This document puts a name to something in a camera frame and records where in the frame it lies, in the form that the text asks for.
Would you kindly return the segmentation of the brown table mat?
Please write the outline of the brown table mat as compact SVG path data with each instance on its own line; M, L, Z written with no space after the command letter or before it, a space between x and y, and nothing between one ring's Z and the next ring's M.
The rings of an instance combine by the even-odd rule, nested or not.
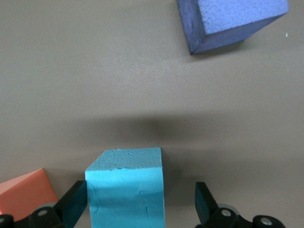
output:
M0 183L44 168L61 197L103 151L147 147L166 228L198 224L198 181L304 228L304 0L199 55L176 0L0 0Z

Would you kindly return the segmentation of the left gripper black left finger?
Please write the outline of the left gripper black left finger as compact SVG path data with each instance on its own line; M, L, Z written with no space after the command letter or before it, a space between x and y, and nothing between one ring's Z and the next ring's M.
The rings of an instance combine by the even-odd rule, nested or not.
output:
M86 181L78 180L54 206L41 207L19 221L0 215L0 228L74 228L86 207Z

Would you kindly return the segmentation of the light blue foam block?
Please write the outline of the light blue foam block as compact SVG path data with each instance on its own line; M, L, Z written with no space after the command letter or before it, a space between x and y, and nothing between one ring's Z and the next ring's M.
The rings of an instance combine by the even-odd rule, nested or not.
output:
M85 180L92 228L165 228L159 147L106 150Z

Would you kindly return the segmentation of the purple foam block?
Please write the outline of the purple foam block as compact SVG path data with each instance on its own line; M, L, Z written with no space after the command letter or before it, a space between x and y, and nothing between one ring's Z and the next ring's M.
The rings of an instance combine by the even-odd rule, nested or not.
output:
M289 11L288 0L176 0L191 55L249 38Z

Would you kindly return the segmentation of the orange foam block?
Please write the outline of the orange foam block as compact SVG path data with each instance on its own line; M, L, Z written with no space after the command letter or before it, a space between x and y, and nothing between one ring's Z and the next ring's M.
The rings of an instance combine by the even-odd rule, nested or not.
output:
M57 201L44 169L0 183L0 215L10 214L16 221L27 217L41 205Z

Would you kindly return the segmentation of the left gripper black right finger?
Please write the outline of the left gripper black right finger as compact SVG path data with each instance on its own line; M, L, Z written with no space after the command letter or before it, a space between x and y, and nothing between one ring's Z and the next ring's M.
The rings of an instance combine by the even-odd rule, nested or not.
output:
M195 209L200 220L195 228L285 228L271 216L257 215L252 221L244 219L235 207L218 204L204 182L196 182Z

